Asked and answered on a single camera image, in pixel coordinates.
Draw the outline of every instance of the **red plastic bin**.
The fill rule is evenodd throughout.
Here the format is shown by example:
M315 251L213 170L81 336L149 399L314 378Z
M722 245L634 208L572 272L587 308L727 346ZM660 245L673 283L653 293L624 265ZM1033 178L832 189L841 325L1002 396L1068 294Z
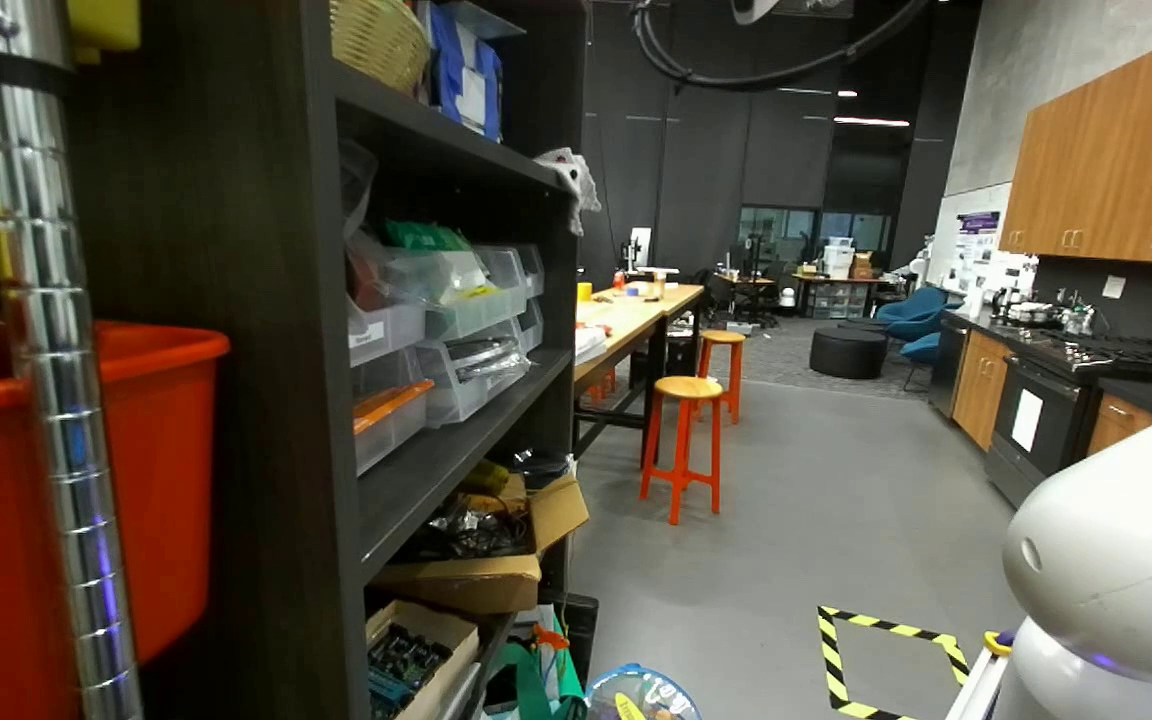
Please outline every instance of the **red plastic bin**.
M136 661L208 609L222 333L97 325ZM0 325L0 720L81 716L47 484Z

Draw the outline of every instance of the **cable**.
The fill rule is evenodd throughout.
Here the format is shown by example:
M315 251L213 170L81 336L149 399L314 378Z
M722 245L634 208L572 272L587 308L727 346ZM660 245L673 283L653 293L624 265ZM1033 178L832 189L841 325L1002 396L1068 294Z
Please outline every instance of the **cable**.
M700 75L689 62L681 62L676 55L667 55L667 46L660 45L656 23L653 23L653 4L656 0L641 0L634 6L634 35L641 41L641 51L649 55L649 62L660 75L667 75L683 89L691 84L691 89L717 89L717 91L774 91L774 89L804 80L820 67L865 59L868 51L886 46L897 31L904 31L933 0L910 0L901 12L894 12L879 27L873 27L858 45L845 45L836 51L825 51L825 55L791 62L791 67L757 72L757 75Z

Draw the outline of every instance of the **red stool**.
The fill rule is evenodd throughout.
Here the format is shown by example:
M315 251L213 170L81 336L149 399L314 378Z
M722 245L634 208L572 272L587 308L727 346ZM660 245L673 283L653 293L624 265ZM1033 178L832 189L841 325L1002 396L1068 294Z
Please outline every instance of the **red stool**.
M740 336L740 333L724 333L724 328L707 328L707 333L700 333L700 366L695 366L695 375L707 375L707 353L713 353L717 345L722 345L722 346L731 346L727 410L731 410L731 420L740 420L744 336Z
M673 441L673 464L656 464L660 454L660 402L676 399L681 414L676 414L676 441ZM691 470L691 420L695 410L707 402L713 420L707 420L707 474ZM660 375L656 378L656 399L653 399L653 414L649 414L649 454L643 454L643 481L641 481L641 500L649 500L653 481L667 484L667 524L681 524L683 512L683 493L689 484L707 484L707 507L722 512L724 507L724 384L713 375Z

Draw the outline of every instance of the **white robot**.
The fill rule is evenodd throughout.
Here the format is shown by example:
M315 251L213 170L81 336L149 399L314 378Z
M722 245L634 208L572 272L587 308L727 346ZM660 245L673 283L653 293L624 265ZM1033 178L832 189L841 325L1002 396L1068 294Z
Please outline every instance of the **white robot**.
M1003 571L1028 610L997 720L1152 720L1152 428L1045 481Z

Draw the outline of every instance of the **kitchen counter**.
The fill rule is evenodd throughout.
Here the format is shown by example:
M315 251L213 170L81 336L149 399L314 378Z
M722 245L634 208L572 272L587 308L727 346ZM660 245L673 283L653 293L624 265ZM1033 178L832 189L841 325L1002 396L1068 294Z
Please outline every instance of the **kitchen counter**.
M1055 364L1055 366L1063 364L1061 328L1021 328L1021 325L1003 325L992 314L961 314L961 313L949 313L945 318L1007 345L1016 353L1016 359ZM1093 375L1093 384L1101 391L1111 391L1111 396L1152 410L1152 378Z

